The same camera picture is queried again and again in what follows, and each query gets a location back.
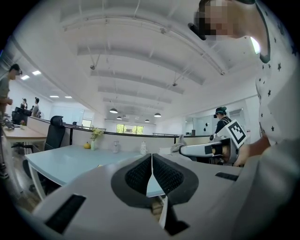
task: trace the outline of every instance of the black mesh pad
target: black mesh pad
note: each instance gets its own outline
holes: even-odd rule
[[[153,174],[172,205],[186,203],[198,188],[199,180],[191,170],[158,154],[152,155]]]
[[[125,175],[125,181],[135,191],[146,195],[151,171],[151,156],[142,161],[139,165],[129,170]]]
[[[146,154],[115,172],[111,180],[112,190],[130,207],[151,208],[153,200],[146,197],[151,175],[151,154]]]

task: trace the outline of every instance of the white desk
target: white desk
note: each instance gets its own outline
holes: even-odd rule
[[[84,149],[83,146],[71,145],[63,148],[25,155],[30,165],[30,172],[41,199],[45,193],[40,184],[38,173],[41,173],[59,185],[65,185],[82,173],[98,167],[117,163],[121,160],[139,156],[138,152],[121,151],[112,153],[109,150]],[[153,197],[164,194],[163,190],[152,175],[147,188],[147,196]]]
[[[12,145],[13,143],[35,143],[35,142],[45,142],[47,136],[41,133],[38,133],[28,127],[22,130],[20,127],[16,127],[14,130],[9,130],[7,127],[3,128],[4,135],[4,146],[3,146],[3,157],[7,165],[7,171],[9,177],[13,180],[14,185],[16,186],[19,192],[22,192],[22,188],[17,179],[13,154],[12,154]]]

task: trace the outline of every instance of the person wearing cap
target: person wearing cap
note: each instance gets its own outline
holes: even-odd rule
[[[10,67],[8,74],[0,80],[0,151],[1,151],[0,178],[2,178],[2,179],[8,178],[8,174],[6,172],[4,172],[4,170],[3,170],[5,168],[5,164],[4,164],[4,160],[3,160],[1,132],[2,132],[2,123],[3,123],[6,105],[13,104],[13,100],[8,97],[9,81],[15,80],[16,76],[20,76],[21,74],[22,74],[22,71],[20,70],[19,65],[14,64]]]
[[[38,111],[39,111],[39,107],[38,107],[38,103],[39,103],[39,98],[38,97],[35,97],[35,105],[32,109],[32,117],[35,117],[35,118],[38,118],[39,114],[38,114]]]
[[[261,138],[241,146],[234,166],[284,140],[299,139],[299,52],[277,16],[260,0],[201,0],[193,14],[188,26],[203,41],[249,36],[260,46],[254,72]]]
[[[27,100],[25,98],[23,98],[23,102],[21,103],[21,108],[22,108],[22,105],[24,105],[25,109],[28,108],[28,106],[27,106]]]
[[[226,107],[218,107],[216,109],[216,114],[214,115],[214,118],[218,118],[219,122],[217,122],[217,129],[215,131],[215,134],[217,134],[219,131],[222,130],[223,127],[225,127],[228,123],[231,122],[231,119],[226,116],[226,109]]]

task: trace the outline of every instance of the white shirt with black stars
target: white shirt with black stars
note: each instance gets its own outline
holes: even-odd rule
[[[259,59],[256,89],[260,101],[259,122],[271,145],[300,137],[300,61],[287,30],[258,2],[270,39],[270,61]]]

